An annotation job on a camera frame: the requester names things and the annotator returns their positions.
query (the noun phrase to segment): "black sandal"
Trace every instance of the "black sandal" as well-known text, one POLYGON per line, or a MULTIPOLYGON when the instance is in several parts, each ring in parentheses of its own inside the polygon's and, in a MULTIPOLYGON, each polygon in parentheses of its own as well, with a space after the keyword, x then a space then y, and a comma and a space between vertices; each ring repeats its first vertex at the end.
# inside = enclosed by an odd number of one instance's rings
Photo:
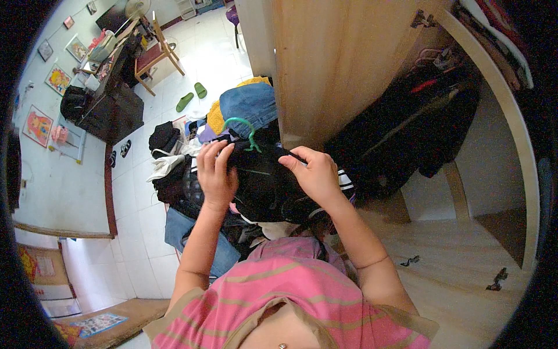
POLYGON ((113 150, 112 153, 110 153, 108 160, 110 161, 110 166, 114 168, 116 166, 116 150, 113 150))
POLYGON ((130 150, 131 146, 132 146, 132 141, 131 140, 128 140, 126 143, 121 145, 120 146, 120 155, 122 155, 122 157, 126 157, 126 155, 128 155, 128 150, 130 150))

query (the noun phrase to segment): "hand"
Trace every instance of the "hand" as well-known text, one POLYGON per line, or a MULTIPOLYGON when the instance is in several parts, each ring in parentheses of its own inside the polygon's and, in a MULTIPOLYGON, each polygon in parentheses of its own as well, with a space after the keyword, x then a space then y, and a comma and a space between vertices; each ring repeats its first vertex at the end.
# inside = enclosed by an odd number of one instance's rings
POLYGON ((227 172, 227 160, 233 149, 234 143, 227 145, 226 140, 206 144, 201 147, 197 157, 198 180, 205 195, 204 205, 217 212, 227 209, 238 189, 236 168, 227 172))
POLYGON ((304 159, 304 166, 293 156, 281 156, 279 163, 291 170, 304 192, 326 211, 345 196, 339 187, 337 165, 328 154, 307 147, 296 147, 291 153, 304 159))

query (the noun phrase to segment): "wardrobe door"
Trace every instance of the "wardrobe door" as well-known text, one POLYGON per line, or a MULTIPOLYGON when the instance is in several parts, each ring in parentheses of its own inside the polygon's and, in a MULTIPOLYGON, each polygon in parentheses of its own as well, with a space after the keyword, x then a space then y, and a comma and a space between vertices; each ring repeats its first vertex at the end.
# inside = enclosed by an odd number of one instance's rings
POLYGON ((378 98, 441 3, 272 1, 283 145, 319 147, 378 98))

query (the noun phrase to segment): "person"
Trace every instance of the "person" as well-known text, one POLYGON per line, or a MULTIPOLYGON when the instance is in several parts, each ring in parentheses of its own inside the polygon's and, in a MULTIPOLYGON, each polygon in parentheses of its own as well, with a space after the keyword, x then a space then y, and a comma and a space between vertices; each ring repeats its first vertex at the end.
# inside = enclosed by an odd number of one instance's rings
POLYGON ((360 288, 343 273, 339 255, 315 237, 262 243, 208 287, 219 229, 238 188, 236 169, 227 170, 233 148, 217 142, 204 145, 198 156, 205 200, 184 247, 169 309, 144 328, 153 347, 428 347, 437 324, 419 317, 386 249, 341 192, 335 162, 307 147, 291 150, 306 166, 293 156, 279 163, 331 216, 360 288), (320 260, 320 254, 327 257, 320 260))

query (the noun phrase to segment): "green slipper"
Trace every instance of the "green slipper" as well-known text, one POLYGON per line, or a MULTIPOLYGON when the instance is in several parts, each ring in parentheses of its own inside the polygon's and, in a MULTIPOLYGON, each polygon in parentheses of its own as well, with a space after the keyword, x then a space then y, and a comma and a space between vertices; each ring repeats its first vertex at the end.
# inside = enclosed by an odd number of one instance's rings
POLYGON ((205 96, 208 95, 208 91, 200 83, 195 83, 194 84, 194 89, 196 90, 196 93, 198 94, 198 98, 200 98, 200 99, 202 99, 202 98, 204 98, 205 96))
POLYGON ((193 97, 194 97, 194 94, 192 92, 190 92, 189 94, 180 98, 180 101, 176 105, 176 112, 180 113, 181 111, 183 111, 184 108, 186 108, 186 106, 188 105, 188 103, 190 103, 190 101, 192 100, 193 97))

